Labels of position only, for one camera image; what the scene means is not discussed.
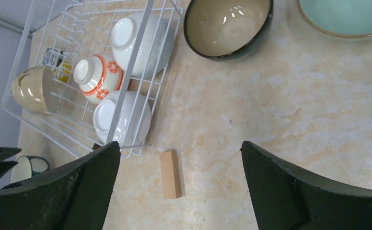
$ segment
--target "black bowl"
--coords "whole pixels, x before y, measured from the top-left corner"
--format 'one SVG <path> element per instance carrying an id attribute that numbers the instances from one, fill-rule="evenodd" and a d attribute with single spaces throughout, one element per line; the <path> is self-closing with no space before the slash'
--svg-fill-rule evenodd
<path id="1" fill-rule="evenodd" d="M 192 0 L 184 21 L 187 44 L 205 58 L 254 52 L 269 33 L 273 0 Z"/>

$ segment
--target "white bowl with red pattern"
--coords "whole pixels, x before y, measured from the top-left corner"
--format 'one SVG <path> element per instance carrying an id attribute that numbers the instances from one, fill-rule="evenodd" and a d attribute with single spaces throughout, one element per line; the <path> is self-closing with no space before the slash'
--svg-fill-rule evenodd
<path id="1" fill-rule="evenodd" d="M 124 71 L 112 54 L 102 53 L 80 60 L 73 78 L 87 100 L 99 104 L 110 92 L 121 89 Z"/>

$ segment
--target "brown rim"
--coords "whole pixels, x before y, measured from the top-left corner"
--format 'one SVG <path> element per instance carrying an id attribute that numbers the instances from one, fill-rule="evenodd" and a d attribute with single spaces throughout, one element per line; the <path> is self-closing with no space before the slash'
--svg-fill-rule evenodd
<path id="1" fill-rule="evenodd" d="M 345 34 L 337 34 L 337 33 L 333 33 L 333 32 L 330 32 L 328 30 L 325 30 L 325 29 L 322 29 L 320 27 L 318 27 L 317 25 L 315 25 L 312 21 L 310 21 L 306 15 L 304 14 L 303 10 L 302 10 L 302 6 L 300 4 L 301 0 L 296 0 L 297 3 L 298 3 L 298 8 L 299 8 L 299 12 L 302 16 L 302 18 L 305 20 L 306 23 L 308 23 L 311 27 L 313 27 L 314 29 L 326 34 L 326 35 L 330 35 L 330 36 L 333 36 L 333 37 L 340 37 L 340 38 L 366 38 L 366 37 L 372 37 L 372 33 L 371 34 L 357 34 L 357 35 L 345 35 Z"/>

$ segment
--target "red floral pattern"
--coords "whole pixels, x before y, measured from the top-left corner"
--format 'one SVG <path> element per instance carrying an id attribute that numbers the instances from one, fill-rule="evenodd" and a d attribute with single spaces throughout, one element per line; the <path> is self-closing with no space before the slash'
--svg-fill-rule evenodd
<path id="1" fill-rule="evenodd" d="M 120 66 L 115 61 L 109 61 L 107 64 L 107 68 L 112 73 L 117 73 L 120 69 Z"/>
<path id="2" fill-rule="evenodd" d="M 99 91 L 97 91 L 97 98 L 102 100 L 103 98 L 105 98 L 107 96 L 107 94 L 109 94 L 110 92 L 106 89 L 101 89 Z"/>

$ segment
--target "mug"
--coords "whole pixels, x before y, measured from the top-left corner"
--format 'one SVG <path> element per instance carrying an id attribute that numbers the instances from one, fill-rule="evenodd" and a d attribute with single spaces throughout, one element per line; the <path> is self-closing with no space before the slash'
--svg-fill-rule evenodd
<path id="1" fill-rule="evenodd" d="M 58 83 L 49 66 L 37 66 L 22 72 L 12 82 L 12 94 L 15 101 L 25 110 L 36 113 L 54 113 L 58 108 Z"/>
<path id="2" fill-rule="evenodd" d="M 26 180 L 50 170 L 49 162 L 43 157 L 21 156 L 12 168 L 10 183 Z"/>

